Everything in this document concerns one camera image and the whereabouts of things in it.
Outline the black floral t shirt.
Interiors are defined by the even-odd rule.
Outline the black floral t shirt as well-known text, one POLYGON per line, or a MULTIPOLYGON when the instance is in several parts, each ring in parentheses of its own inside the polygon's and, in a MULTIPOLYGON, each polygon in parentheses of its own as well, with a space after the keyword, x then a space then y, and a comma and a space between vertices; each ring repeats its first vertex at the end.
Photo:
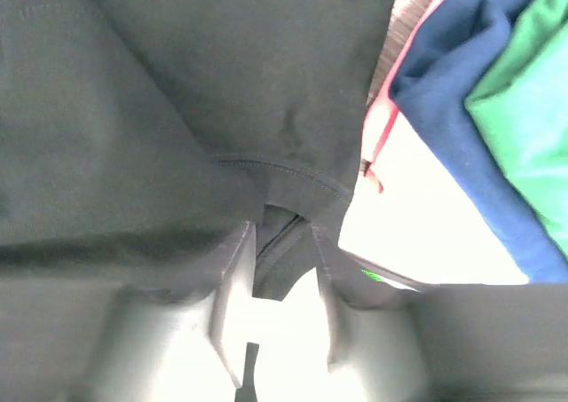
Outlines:
POLYGON ((1 0, 1 267, 181 292, 256 229, 282 299, 336 243, 394 0, 1 0))

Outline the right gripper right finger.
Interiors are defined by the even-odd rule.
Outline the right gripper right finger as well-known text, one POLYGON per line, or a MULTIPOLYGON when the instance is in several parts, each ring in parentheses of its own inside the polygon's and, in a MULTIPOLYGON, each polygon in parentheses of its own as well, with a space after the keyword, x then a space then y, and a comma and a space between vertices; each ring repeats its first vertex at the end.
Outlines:
POLYGON ((319 230, 327 362, 352 367, 373 401, 564 401, 564 285, 397 290, 319 230))

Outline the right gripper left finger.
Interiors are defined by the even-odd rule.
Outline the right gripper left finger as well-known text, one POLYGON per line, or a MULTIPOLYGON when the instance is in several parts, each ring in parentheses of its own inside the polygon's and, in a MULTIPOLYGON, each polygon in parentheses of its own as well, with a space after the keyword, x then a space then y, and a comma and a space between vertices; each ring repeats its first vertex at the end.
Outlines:
POLYGON ((204 250, 3 251, 2 400, 234 400, 255 255, 250 222, 204 250))

